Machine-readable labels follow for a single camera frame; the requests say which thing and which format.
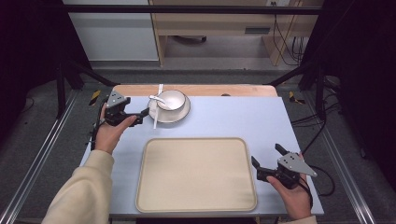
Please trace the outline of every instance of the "white wall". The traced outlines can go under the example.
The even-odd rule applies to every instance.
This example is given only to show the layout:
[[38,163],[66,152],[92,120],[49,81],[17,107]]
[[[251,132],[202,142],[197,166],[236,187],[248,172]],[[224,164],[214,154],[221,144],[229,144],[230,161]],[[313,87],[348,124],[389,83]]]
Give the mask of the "white wall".
[[[64,0],[65,4],[147,5],[147,0]],[[151,17],[69,13],[90,61],[158,61]]]

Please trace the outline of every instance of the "hand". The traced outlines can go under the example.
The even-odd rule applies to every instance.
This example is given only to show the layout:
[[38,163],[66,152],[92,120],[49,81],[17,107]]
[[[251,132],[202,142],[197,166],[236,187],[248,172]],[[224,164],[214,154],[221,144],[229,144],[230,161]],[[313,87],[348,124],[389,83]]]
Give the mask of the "hand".
[[[306,175],[301,175],[301,178],[306,182]],[[287,189],[273,176],[267,176],[267,180],[282,197],[286,210],[292,219],[312,216],[309,195],[301,186],[297,186],[295,189]]]
[[[102,107],[102,113],[100,119],[105,118],[106,106]],[[117,126],[111,126],[107,123],[103,123],[98,130],[95,141],[95,150],[102,150],[110,155],[113,154],[113,150],[117,143],[120,141],[122,133],[136,120],[136,116],[126,118]]]

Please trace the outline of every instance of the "white tabletop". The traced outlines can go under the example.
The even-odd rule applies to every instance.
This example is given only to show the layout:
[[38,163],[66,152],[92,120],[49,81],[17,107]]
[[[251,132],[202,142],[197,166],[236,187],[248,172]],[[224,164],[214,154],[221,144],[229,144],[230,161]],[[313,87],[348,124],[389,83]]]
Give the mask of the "white tabletop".
[[[143,124],[127,129],[121,137],[113,156],[115,158],[113,194],[110,214],[127,217],[246,217],[287,214],[284,204],[273,187],[256,179],[258,203],[248,212],[213,213],[140,213],[135,206],[136,190],[144,146],[152,138],[167,137],[239,137],[262,167],[275,169],[281,155],[275,150],[278,143],[288,151],[299,152],[290,120],[280,97],[221,97],[190,96],[191,111],[181,121],[172,124],[158,123],[153,129],[153,119],[144,118]],[[148,97],[131,97],[127,113],[136,113],[147,107]],[[81,164],[87,159],[91,146],[87,146]],[[324,214],[312,180],[308,183],[314,199],[312,213]]]

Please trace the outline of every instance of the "beige sleeve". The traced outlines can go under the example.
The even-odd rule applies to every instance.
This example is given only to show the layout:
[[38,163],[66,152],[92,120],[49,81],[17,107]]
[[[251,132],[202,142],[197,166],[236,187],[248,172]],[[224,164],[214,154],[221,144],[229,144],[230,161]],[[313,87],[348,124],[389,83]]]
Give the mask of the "beige sleeve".
[[110,154],[92,151],[56,194],[42,223],[107,223],[113,164]]
[[279,222],[279,224],[284,223],[284,224],[317,224],[317,218],[315,216],[312,217],[306,217],[303,219],[298,219],[295,221],[291,222]]

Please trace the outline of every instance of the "tray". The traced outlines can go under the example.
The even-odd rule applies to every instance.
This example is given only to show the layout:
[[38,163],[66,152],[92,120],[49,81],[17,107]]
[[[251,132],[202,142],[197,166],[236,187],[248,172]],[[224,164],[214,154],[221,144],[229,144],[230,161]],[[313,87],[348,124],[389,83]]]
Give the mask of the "tray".
[[155,138],[147,142],[136,208],[142,213],[250,211],[257,204],[241,138]]

